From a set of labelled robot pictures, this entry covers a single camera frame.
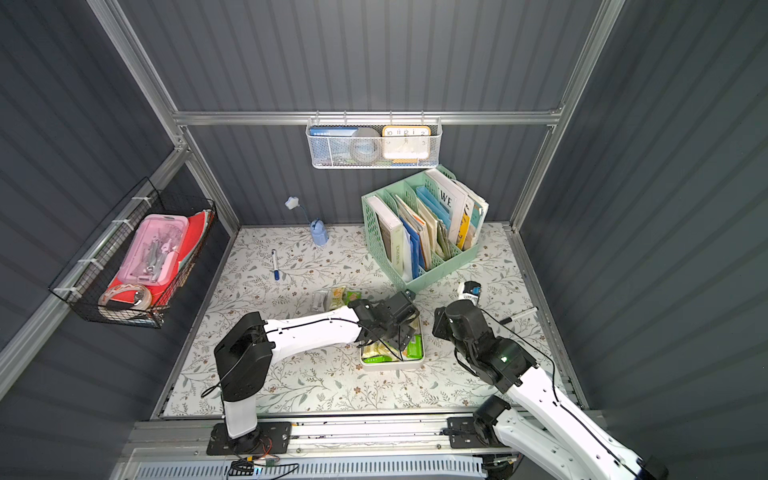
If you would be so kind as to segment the green cookie packet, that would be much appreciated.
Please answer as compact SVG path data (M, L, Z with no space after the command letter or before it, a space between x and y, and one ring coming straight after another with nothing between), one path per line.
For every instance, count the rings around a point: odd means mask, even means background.
M349 305L351 302L360 300L361 297L362 293L360 291L346 290L343 294L343 302L345 305Z

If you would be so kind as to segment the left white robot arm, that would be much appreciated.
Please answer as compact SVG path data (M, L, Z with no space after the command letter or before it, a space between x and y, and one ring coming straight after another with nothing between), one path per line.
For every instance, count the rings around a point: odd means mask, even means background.
M384 348L393 361L408 362L408 346L419 335L415 293L397 292L380 301L355 299L323 313L285 320L245 314L214 348L217 383L205 390L221 392L224 426L230 440L252 437L258 430L256 395L271 368L294 355L332 345Z

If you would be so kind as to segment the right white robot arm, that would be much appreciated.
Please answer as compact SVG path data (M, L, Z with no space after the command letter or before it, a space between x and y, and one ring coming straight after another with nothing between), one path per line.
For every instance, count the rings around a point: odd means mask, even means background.
M472 301L436 309L433 335L454 346L462 368L498 391L473 412L483 443L503 444L558 479L669 477L661 461L641 457L581 411L528 350L495 335Z

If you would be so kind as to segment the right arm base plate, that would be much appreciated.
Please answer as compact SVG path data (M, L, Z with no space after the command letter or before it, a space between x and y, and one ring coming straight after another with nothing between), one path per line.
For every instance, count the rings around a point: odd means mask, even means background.
M448 437L451 448L456 450L502 448L505 444L495 433L496 425L496 420L486 418L449 417L441 434Z

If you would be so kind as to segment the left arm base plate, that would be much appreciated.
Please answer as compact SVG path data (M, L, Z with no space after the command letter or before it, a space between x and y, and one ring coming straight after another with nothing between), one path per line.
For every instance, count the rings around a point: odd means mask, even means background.
M284 454L287 452L292 424L290 422L265 422L253 432L233 438L224 423L214 425L206 454L208 456Z

